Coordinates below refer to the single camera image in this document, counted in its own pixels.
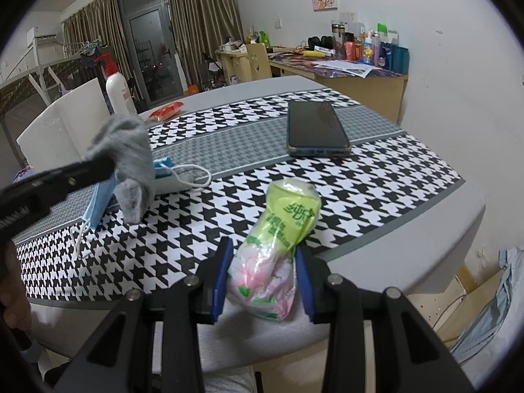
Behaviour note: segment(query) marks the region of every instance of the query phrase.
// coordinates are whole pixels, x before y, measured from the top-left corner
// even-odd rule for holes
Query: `red bottle cap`
[[[111,59],[111,52],[101,54],[95,59],[95,62],[104,61],[104,72],[109,77],[109,75],[116,74],[119,71],[119,67]]]

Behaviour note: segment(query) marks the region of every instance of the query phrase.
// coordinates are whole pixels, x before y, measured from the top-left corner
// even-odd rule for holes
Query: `wooden chair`
[[[272,78],[271,67],[267,57],[266,46],[262,43],[246,44],[247,59],[251,65],[251,77],[253,81]]]

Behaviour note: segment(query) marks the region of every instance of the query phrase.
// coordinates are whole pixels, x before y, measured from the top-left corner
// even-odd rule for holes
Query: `smartphone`
[[[289,155],[346,157],[350,151],[351,144],[331,103],[289,102]]]

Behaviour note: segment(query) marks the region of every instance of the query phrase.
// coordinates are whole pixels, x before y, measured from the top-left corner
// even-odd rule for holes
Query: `mask ear loop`
[[[196,164],[182,164],[182,165],[176,165],[174,167],[168,167],[167,165],[165,165],[164,163],[160,163],[160,166],[162,168],[165,168],[167,171],[169,171],[171,174],[173,174],[173,176],[175,176],[175,178],[183,185],[185,186],[189,186],[189,187],[208,187],[209,184],[211,183],[211,180],[213,178],[213,176],[211,175],[211,172],[208,170],[208,169],[205,169],[199,165],[196,165]],[[204,183],[192,183],[192,182],[184,182],[183,180],[180,180],[180,177],[178,176],[177,172],[175,171],[175,169],[193,169],[193,170],[201,170],[203,171],[204,173],[206,173],[208,175],[208,179],[206,182]]]
[[[71,231],[74,231],[74,230],[78,231],[78,238],[76,239],[74,243],[74,250],[73,250],[73,260],[76,260],[80,257],[80,245],[82,244],[82,238],[89,230],[89,225],[87,224],[87,221],[85,221],[84,223],[80,225],[80,228],[77,228],[76,226],[72,226],[69,229],[69,233],[71,234],[73,238],[74,236],[71,233]]]

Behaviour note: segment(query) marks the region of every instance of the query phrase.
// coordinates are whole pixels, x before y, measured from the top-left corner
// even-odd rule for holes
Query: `table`
[[[295,99],[332,103],[352,138],[350,159],[287,156],[285,115]],[[360,288],[439,292],[462,264],[483,195],[422,143],[353,99],[302,77],[284,77],[182,102],[181,118],[150,130],[151,147],[156,158],[206,166],[213,173],[209,188],[157,197],[138,226],[125,225],[122,213],[109,209],[87,235],[91,251],[83,244],[84,258],[75,262],[69,227],[78,225],[89,190],[71,194],[15,239],[33,334],[49,349],[74,355],[127,290],[166,288],[195,272],[223,234],[242,241],[263,211],[268,183],[282,177],[315,184],[323,206],[308,243],[332,271]],[[328,327],[310,324],[295,299],[282,323],[226,302],[215,326],[198,327],[203,370],[262,362],[327,338]],[[156,340],[157,373],[160,356]]]
[[[274,75],[300,75],[309,78],[351,96],[394,123],[399,121],[402,97],[408,82],[407,75],[377,69],[371,71],[366,78],[359,78],[340,70],[318,68],[313,64],[325,62],[326,58],[288,53],[273,53],[268,54],[268,57]]]

